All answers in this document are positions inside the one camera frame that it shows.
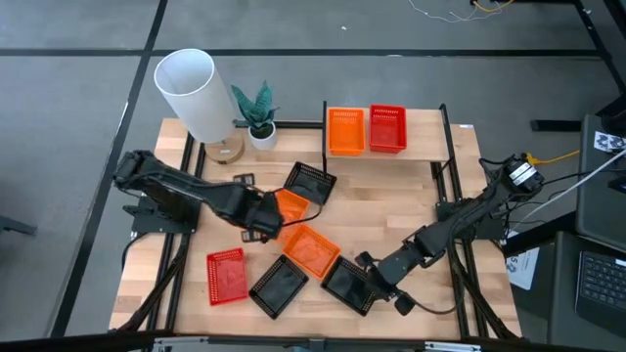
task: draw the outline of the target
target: plastic basket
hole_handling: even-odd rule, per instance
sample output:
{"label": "plastic basket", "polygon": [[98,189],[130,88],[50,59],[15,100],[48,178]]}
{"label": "plastic basket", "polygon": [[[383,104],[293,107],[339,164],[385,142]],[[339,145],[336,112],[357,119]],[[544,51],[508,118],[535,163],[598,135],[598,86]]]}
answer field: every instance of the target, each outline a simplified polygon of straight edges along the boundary
{"label": "plastic basket", "polygon": [[295,226],[297,229],[283,252],[317,279],[324,279],[339,256],[339,247],[307,225]]}
{"label": "plastic basket", "polygon": [[219,305],[247,298],[244,250],[235,248],[206,256],[208,303]]}
{"label": "plastic basket", "polygon": [[358,156],[365,150],[365,117],[360,109],[329,109],[329,149]]}
{"label": "plastic basket", "polygon": [[407,112],[404,107],[370,107],[370,151],[399,153],[407,148]]}
{"label": "plastic basket", "polygon": [[284,187],[314,203],[326,204],[335,183],[336,176],[296,161]]}
{"label": "plastic basket", "polygon": [[281,255],[250,290],[250,298],[270,318],[283,312],[309,278],[285,255]]}
{"label": "plastic basket", "polygon": [[[278,201],[278,208],[281,215],[283,215],[283,218],[285,219],[285,224],[304,218],[306,209],[311,203],[310,201],[288,190],[280,190],[275,193],[275,195],[276,200]],[[280,243],[287,243],[295,230],[297,230],[297,225],[295,224],[293,226],[283,228],[276,238],[276,241]]]}
{"label": "plastic basket", "polygon": [[376,295],[367,287],[366,273],[340,256],[321,287],[362,316],[368,315]]}

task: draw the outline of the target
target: wooden shelf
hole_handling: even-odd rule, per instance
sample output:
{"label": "wooden shelf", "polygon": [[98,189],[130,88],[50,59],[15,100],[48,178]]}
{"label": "wooden shelf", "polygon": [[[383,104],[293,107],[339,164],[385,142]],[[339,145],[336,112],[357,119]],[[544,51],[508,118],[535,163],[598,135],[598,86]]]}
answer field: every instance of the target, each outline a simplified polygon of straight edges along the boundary
{"label": "wooden shelf", "polygon": [[329,124],[326,124],[326,158],[395,159],[414,161],[447,161],[448,146],[443,131],[441,110],[407,109],[407,149],[398,153],[370,152],[370,109],[359,109],[365,116],[365,150],[359,156],[333,155],[329,147]]}

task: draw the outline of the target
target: white paper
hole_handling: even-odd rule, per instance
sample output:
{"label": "white paper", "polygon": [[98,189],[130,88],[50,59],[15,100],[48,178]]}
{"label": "white paper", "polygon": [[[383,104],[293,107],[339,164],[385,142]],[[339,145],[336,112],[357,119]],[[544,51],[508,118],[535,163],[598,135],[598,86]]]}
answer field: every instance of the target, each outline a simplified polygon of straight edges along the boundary
{"label": "white paper", "polygon": [[594,148],[607,153],[623,150],[626,148],[626,139],[596,131]]}
{"label": "white paper", "polygon": [[[510,239],[518,234],[517,231],[510,231],[507,238]],[[532,278],[535,276],[535,266],[539,248],[530,249],[520,255],[507,258],[507,273],[509,282],[515,286],[530,290]]]}

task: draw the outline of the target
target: wooden base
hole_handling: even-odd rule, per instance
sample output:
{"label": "wooden base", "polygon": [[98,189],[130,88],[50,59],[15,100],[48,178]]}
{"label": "wooden base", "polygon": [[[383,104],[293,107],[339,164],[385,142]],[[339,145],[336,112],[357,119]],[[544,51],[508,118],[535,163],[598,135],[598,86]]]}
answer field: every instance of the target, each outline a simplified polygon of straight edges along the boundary
{"label": "wooden base", "polygon": [[239,159],[245,150],[244,137],[239,131],[222,142],[204,145],[206,156],[218,164],[229,164]]}

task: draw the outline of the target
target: orange basket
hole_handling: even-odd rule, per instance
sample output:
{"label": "orange basket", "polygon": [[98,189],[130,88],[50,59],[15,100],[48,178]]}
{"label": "orange basket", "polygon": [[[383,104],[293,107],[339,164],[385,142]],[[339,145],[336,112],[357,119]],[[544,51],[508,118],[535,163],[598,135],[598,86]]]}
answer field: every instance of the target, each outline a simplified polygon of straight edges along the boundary
{"label": "orange basket", "polygon": [[358,156],[365,150],[365,116],[360,109],[329,109],[329,149]]}
{"label": "orange basket", "polygon": [[283,253],[317,279],[324,279],[339,256],[339,247],[304,224],[296,226]]}
{"label": "orange basket", "polygon": [[[278,202],[278,208],[285,219],[285,224],[300,220],[304,218],[304,214],[306,214],[306,209],[309,207],[311,203],[308,199],[303,198],[291,191],[288,190],[280,190],[276,195],[276,201]],[[297,230],[297,225],[287,226],[283,228],[279,233],[276,241],[279,243],[285,244],[291,238],[293,233]]]}

